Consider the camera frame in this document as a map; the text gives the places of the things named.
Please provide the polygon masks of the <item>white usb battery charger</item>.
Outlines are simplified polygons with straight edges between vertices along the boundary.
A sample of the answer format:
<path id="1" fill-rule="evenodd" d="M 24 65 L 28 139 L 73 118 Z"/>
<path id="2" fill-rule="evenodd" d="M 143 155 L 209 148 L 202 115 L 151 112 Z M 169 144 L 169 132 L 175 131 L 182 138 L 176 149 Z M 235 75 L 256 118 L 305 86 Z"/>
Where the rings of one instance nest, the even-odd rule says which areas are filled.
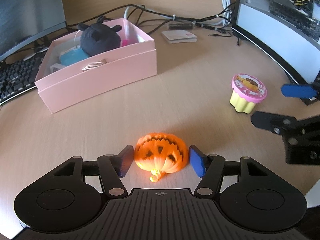
<path id="1" fill-rule="evenodd" d="M 53 64 L 53 65 L 51 65 L 51 66 L 49 67 L 50 73 L 52 74 L 52 73 L 54 73 L 54 72 L 57 72 L 57 71 L 65 68 L 65 67 L 66 67 L 65 65 L 62 65 L 62 64 L 59 64 L 59 63 L 55 63 L 55 64 Z"/>

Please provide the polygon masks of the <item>white card pack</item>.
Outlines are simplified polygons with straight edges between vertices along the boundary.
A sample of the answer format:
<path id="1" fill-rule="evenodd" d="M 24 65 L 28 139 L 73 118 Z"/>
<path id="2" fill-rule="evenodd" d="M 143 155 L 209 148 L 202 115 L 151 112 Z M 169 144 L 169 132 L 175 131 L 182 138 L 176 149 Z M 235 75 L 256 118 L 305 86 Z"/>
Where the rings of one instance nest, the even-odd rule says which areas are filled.
<path id="1" fill-rule="evenodd" d="M 169 44 L 196 42 L 197 36 L 186 30 L 167 30 L 161 34 Z"/>

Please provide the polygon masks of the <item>black keyboard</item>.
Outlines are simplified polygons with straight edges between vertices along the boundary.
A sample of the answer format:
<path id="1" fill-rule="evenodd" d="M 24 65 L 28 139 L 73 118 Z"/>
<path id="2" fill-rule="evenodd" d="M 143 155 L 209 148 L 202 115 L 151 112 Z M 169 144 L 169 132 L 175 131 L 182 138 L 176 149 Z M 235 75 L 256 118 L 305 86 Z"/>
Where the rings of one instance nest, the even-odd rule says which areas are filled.
<path id="1" fill-rule="evenodd" d="M 1 70 L 1 105 L 36 88 L 35 79 L 45 54 L 37 53 Z"/>

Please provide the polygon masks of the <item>blue white packet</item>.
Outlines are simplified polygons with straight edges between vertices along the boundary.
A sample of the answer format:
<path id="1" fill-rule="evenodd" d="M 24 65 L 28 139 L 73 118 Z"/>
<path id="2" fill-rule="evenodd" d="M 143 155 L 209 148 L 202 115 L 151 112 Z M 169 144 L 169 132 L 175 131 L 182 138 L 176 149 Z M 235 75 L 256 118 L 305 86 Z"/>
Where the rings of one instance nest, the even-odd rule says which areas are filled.
<path id="1" fill-rule="evenodd" d="M 89 58 L 89 55 L 79 45 L 63 51 L 59 57 L 60 63 L 64 66 L 70 66 L 87 58 Z"/>

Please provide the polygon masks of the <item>black computer monitor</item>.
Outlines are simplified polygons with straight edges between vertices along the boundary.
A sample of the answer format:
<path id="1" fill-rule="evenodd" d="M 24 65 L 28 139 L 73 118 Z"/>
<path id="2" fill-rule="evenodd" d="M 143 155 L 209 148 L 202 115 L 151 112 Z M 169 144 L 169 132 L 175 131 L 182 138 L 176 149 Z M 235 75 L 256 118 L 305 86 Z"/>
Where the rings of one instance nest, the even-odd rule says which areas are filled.
<path id="1" fill-rule="evenodd" d="M 1 0 L 1 60 L 66 27 L 62 0 Z"/>

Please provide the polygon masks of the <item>pink yellow cupcake toy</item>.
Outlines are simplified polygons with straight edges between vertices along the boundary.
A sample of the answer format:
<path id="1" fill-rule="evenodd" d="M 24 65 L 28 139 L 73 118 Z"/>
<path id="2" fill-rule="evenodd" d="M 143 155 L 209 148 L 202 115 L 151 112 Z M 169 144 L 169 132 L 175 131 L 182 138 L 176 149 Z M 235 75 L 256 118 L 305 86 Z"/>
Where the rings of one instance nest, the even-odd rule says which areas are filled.
<path id="1" fill-rule="evenodd" d="M 231 81 L 233 89 L 229 103 L 238 113 L 250 114 L 256 104 L 267 97 L 267 88 L 256 77 L 248 74 L 235 74 Z"/>

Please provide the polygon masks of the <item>pink plastic strainer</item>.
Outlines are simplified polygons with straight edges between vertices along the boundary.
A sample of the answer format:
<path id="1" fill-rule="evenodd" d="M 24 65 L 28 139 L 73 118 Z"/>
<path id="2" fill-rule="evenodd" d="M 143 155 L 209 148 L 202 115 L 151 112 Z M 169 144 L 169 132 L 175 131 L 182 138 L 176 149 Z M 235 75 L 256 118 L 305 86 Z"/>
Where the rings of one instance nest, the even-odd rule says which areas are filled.
<path id="1" fill-rule="evenodd" d="M 124 47 L 124 46 L 127 46 L 127 45 L 129 45 L 129 41 L 127 39 L 122 40 L 121 43 L 120 43 L 121 47 Z"/>

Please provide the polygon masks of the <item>pink open cardboard box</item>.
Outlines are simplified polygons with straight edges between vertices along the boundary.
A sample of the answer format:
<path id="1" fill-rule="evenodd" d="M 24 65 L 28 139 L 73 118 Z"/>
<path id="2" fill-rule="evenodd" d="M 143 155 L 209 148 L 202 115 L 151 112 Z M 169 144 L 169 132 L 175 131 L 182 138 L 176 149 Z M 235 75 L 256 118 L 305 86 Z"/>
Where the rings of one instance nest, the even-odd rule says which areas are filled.
<path id="1" fill-rule="evenodd" d="M 127 39 L 129 45 L 89 57 L 51 74 L 49 67 L 60 63 L 59 56 L 63 51 L 79 45 L 82 33 L 65 35 L 50 44 L 39 67 L 35 85 L 51 113 L 157 75 L 157 54 L 152 37 L 125 18 L 104 24 L 109 27 L 121 25 L 118 35 L 121 41 Z"/>

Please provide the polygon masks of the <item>glass panel computer case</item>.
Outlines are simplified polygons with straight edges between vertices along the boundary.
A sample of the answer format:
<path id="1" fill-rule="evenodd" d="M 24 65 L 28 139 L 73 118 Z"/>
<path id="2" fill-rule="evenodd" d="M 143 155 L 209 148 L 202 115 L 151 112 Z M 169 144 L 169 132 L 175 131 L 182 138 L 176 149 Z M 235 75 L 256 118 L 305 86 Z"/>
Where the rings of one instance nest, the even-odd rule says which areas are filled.
<path id="1" fill-rule="evenodd" d="M 291 83 L 319 82 L 319 0 L 236 0 L 232 31 L 266 53 Z"/>

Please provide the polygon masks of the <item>black plush toy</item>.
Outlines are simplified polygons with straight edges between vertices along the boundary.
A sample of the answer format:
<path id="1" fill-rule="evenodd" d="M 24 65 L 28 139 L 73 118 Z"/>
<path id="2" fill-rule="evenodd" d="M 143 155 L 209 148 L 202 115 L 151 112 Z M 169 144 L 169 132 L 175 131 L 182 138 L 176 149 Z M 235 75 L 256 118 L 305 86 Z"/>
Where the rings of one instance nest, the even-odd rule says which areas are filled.
<path id="1" fill-rule="evenodd" d="M 105 16 L 100 16 L 97 21 L 91 25 L 80 22 L 77 25 L 78 30 L 82 31 L 80 37 L 80 47 L 88 56 L 95 56 L 120 47 L 121 38 L 118 32 L 121 31 L 121 25 L 109 27 L 103 24 Z"/>

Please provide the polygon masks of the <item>black flashlight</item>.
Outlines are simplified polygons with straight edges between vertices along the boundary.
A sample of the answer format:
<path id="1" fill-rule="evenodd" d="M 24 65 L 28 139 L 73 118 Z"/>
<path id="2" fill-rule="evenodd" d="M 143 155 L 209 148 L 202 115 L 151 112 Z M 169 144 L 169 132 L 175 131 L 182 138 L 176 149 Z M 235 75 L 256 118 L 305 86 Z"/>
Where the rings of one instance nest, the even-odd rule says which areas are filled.
<path id="1" fill-rule="evenodd" d="M 168 25 L 169 30 L 193 30 L 192 23 L 170 23 Z"/>

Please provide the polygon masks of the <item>orange pumpkin toy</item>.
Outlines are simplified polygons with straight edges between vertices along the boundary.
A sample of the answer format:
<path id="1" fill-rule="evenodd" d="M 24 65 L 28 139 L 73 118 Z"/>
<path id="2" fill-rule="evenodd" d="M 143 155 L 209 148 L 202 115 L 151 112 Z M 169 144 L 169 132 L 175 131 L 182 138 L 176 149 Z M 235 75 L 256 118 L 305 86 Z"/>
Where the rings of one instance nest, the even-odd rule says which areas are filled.
<path id="1" fill-rule="evenodd" d="M 156 183 L 164 175 L 183 169 L 189 163 L 189 150 L 173 134 L 149 133 L 137 141 L 134 160 L 139 168 L 151 173 L 150 181 Z"/>

